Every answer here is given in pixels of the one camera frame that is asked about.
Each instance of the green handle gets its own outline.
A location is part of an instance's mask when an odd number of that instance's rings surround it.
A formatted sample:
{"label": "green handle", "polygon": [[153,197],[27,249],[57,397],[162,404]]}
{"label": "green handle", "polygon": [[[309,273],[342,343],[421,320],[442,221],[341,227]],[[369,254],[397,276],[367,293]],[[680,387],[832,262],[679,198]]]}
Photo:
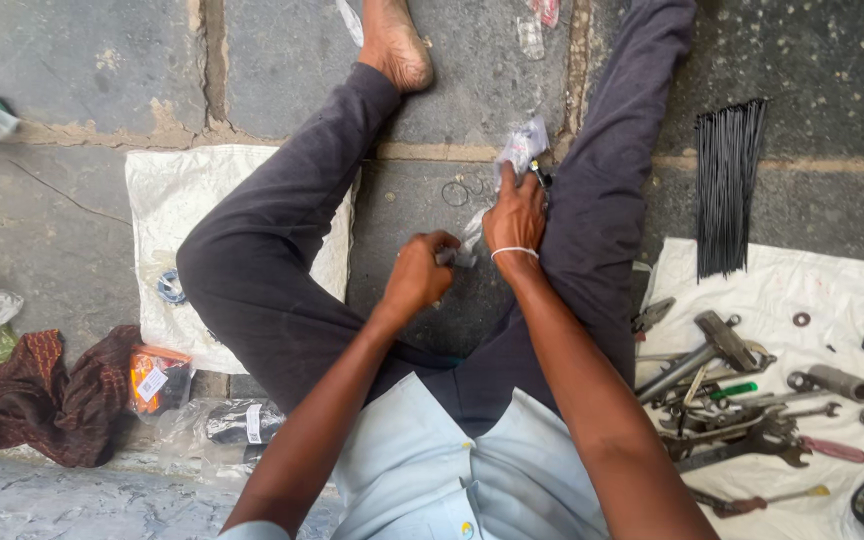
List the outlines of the green handle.
{"label": "green handle", "polygon": [[718,392],[712,392],[708,397],[709,399],[718,400],[727,396],[735,396],[736,394],[755,392],[756,390],[759,390],[758,384],[755,384],[754,382],[743,382],[735,386],[723,388]]}

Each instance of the black spoke bundle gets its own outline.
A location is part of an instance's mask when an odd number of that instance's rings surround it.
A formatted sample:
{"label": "black spoke bundle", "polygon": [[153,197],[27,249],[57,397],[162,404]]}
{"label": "black spoke bundle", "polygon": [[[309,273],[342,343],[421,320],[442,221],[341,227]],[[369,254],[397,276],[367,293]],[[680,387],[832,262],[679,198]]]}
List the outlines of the black spoke bundle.
{"label": "black spoke bundle", "polygon": [[748,269],[749,215],[765,109],[765,100],[753,99],[695,119],[697,279]]}

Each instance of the barcode label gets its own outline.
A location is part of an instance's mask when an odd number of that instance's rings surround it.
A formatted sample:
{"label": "barcode label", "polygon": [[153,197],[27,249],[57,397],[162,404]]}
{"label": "barcode label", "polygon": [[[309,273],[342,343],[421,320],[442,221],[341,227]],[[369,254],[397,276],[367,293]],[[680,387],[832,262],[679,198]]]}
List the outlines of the barcode label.
{"label": "barcode label", "polygon": [[165,385],[165,382],[169,380],[169,377],[166,376],[158,367],[151,368],[149,374],[145,375],[145,378],[142,379],[142,382],[139,383],[138,387],[135,389],[138,391],[138,395],[142,396],[142,399],[150,402],[152,398],[156,396],[156,392],[162,388],[162,385]]}
{"label": "barcode label", "polygon": [[261,403],[249,405],[246,409],[246,436],[248,444],[262,444],[262,437],[258,436],[258,411],[262,409]]}

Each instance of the leg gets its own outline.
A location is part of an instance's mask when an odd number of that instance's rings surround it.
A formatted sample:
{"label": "leg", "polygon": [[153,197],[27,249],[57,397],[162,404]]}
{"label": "leg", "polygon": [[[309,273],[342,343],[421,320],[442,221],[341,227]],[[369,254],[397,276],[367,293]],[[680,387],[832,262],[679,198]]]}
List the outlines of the leg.
{"label": "leg", "polygon": [[[672,68],[689,51],[694,11],[692,0],[631,1],[582,131],[558,168],[540,250],[552,287],[630,385],[632,260],[645,214],[640,187],[652,170]],[[512,387],[556,411],[515,305],[456,377],[469,419],[498,420]]]}
{"label": "leg", "polygon": [[[176,256],[183,290],[202,322],[286,412],[363,323],[308,275],[322,238],[400,94],[424,88],[431,78],[404,1],[366,0],[364,11],[363,63],[202,219]],[[451,395],[454,402],[451,367],[447,358],[397,343],[370,397],[415,371],[437,397]]]}

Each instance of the white sack cloth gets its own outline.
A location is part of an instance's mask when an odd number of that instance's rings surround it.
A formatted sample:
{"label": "white sack cloth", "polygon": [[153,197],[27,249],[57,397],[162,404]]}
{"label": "white sack cloth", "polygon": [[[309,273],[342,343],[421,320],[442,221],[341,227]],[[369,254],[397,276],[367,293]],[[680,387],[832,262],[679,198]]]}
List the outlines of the white sack cloth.
{"label": "white sack cloth", "polygon": [[[135,237],[135,275],[140,301],[142,340],[186,353],[196,369],[246,373],[224,345],[213,339],[188,302],[166,303],[156,284],[176,265],[176,251],[192,228],[278,147],[225,144],[183,152],[129,152],[126,184]],[[352,237],[351,192],[332,219],[312,264],[312,279],[344,302],[349,280]]]}
{"label": "white sack cloth", "polygon": [[[742,323],[735,327],[739,337],[761,343],[778,357],[764,374],[730,381],[729,385],[755,381],[757,393],[785,394],[792,391],[786,385],[791,372],[807,371],[818,363],[864,378],[864,261],[750,245],[748,274],[736,272],[728,279],[713,276],[696,285],[696,248],[694,240],[666,238],[646,303],[670,296],[677,301],[640,344],[639,356],[695,349],[705,339],[692,319],[705,310],[714,310],[723,320],[734,313],[741,315]],[[793,315],[799,312],[812,317],[807,326],[792,324]],[[659,366],[641,362],[637,367],[636,384],[641,385]],[[800,418],[798,433],[864,450],[864,425],[858,421],[863,404],[832,395],[790,403],[789,411],[821,407],[830,401],[842,405],[839,417]],[[645,409],[654,418],[662,416],[651,406]],[[793,469],[774,455],[744,455],[686,472],[682,479],[689,486],[728,500],[767,498],[815,485],[831,490],[829,497],[778,502],[764,511],[725,520],[702,506],[724,540],[864,538],[864,528],[850,510],[851,497],[864,482],[864,464],[820,453],[805,455],[802,460],[810,465]]]}

